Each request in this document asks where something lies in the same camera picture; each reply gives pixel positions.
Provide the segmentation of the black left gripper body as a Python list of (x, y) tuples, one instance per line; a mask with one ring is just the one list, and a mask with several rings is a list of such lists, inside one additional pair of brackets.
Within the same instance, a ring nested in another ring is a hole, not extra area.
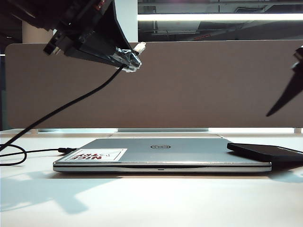
[(63, 14), (56, 33), (44, 48), (44, 52), (52, 54), (57, 50), (65, 51), (80, 36), (98, 33), (95, 26), (98, 22), (97, 11), (94, 8), (97, 0), (74, 0)]

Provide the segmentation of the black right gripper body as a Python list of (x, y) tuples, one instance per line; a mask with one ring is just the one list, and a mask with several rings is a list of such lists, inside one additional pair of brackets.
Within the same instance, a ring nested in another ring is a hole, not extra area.
[(297, 62), (292, 66), (292, 68), (302, 67), (303, 66), (303, 46), (296, 49), (293, 56), (296, 58)]

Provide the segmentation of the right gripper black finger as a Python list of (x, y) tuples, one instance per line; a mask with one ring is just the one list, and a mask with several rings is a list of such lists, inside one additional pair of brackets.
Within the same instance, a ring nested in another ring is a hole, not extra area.
[(269, 117), (284, 107), (287, 103), (289, 103), (294, 97), (296, 97), (303, 90), (303, 63), (298, 62), (293, 67), (292, 70), (294, 72), (291, 80), (286, 86), (284, 92), (277, 100), (277, 102), (273, 105), (273, 107), (266, 114), (266, 117)]

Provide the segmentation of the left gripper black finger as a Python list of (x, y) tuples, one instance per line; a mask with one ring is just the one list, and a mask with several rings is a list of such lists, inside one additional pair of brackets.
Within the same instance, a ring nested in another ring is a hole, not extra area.
[(117, 20), (115, 1), (97, 0), (94, 8), (98, 16), (95, 31), (100, 33), (112, 45), (121, 49), (130, 49), (131, 46)]
[(100, 62), (115, 67), (123, 66), (126, 72), (137, 71), (142, 62), (123, 34), (118, 36), (91, 33), (80, 36), (64, 51), (68, 57)]

